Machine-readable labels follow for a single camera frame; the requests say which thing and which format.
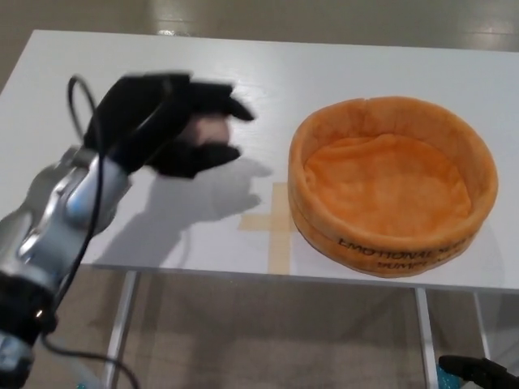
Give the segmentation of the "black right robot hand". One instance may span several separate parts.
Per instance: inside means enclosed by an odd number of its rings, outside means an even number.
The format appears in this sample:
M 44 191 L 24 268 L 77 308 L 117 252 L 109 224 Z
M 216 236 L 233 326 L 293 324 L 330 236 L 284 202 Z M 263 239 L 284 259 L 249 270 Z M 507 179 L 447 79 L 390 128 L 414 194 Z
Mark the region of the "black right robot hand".
M 487 358 L 445 355 L 439 358 L 439 366 L 446 373 L 481 388 L 518 389 L 518 377 Z

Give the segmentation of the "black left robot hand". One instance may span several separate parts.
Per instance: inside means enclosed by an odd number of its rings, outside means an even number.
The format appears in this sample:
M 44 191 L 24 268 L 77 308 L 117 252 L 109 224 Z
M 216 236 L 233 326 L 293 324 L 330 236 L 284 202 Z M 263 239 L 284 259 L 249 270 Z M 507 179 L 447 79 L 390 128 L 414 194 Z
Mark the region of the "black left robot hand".
M 104 150 L 126 173 L 148 166 L 165 177 L 193 178 L 241 155 L 227 142 L 196 145 L 181 138 L 196 119 L 253 121 L 233 90 L 229 83 L 194 81 L 184 72 L 124 75 L 97 106 L 84 146 Z

